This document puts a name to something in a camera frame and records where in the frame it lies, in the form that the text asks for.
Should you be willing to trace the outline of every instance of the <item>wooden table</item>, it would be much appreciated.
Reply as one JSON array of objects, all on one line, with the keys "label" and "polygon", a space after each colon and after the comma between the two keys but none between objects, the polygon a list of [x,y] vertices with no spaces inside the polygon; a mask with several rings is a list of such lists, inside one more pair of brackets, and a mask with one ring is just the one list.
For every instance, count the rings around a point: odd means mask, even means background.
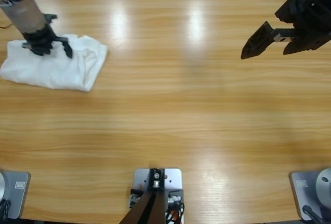
[{"label": "wooden table", "polygon": [[0,167],[32,176],[23,218],[119,223],[151,167],[182,170],[187,223],[299,218],[289,173],[331,166],[331,45],[240,60],[264,21],[287,26],[285,0],[37,2],[110,54],[89,93],[0,80]]}]

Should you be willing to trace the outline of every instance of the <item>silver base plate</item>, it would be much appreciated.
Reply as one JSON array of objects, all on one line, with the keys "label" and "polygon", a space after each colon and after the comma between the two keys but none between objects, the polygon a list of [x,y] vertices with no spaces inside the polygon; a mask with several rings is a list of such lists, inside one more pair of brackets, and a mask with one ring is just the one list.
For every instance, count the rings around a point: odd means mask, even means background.
[{"label": "silver base plate", "polygon": [[[166,190],[183,189],[182,171],[180,169],[164,169],[164,187]],[[133,189],[147,191],[149,169],[137,169],[134,172]]]},{"label": "silver base plate", "polygon": [[8,218],[17,219],[23,211],[30,174],[9,171],[3,171],[2,173],[6,177],[6,188],[3,198],[10,201]]},{"label": "silver base plate", "polygon": [[322,218],[321,209],[316,198],[316,180],[320,171],[295,172],[291,174],[291,184],[296,197],[296,205],[299,216],[303,220],[311,220],[302,208],[305,205]]}]

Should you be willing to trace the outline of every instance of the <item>cable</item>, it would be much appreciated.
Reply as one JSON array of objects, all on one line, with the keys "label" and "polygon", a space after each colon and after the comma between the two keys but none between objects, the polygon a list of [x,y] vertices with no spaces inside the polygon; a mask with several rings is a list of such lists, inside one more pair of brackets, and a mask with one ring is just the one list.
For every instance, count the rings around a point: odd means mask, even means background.
[{"label": "cable", "polygon": [[0,26],[0,28],[1,29],[7,29],[7,28],[10,28],[11,26],[13,26],[13,24],[11,23],[11,24],[9,24],[9,25],[7,25],[7,26]]},{"label": "cable", "polygon": [[167,224],[181,224],[182,217],[184,215],[185,205],[184,203],[176,204],[172,209],[167,210],[165,221]]},{"label": "cable", "polygon": [[0,223],[1,221],[7,220],[9,208],[10,208],[9,200],[2,200],[0,202]]},{"label": "cable", "polygon": [[303,212],[310,217],[316,224],[324,224],[324,220],[319,217],[312,209],[311,207],[305,205],[302,208]]}]

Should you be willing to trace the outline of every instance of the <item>white cloth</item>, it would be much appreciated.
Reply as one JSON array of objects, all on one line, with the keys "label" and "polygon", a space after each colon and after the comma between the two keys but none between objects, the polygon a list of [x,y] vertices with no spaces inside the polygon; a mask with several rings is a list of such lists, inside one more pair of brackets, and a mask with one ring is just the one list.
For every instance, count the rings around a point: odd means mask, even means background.
[{"label": "white cloth", "polygon": [[64,34],[73,50],[66,56],[62,43],[53,42],[50,55],[38,56],[22,48],[25,40],[8,42],[8,57],[0,76],[17,83],[53,89],[90,91],[107,55],[107,46],[98,40],[74,34]]}]

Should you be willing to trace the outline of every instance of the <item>label sticker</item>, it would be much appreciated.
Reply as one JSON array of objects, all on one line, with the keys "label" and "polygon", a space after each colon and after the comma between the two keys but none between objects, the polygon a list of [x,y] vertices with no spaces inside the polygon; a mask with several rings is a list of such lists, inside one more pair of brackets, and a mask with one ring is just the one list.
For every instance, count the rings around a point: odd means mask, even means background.
[{"label": "label sticker", "polygon": [[298,181],[296,181],[296,184],[297,184],[298,188],[308,187],[308,184],[307,184],[306,180],[298,180]]},{"label": "label sticker", "polygon": [[15,189],[25,189],[25,182],[16,182]]}]

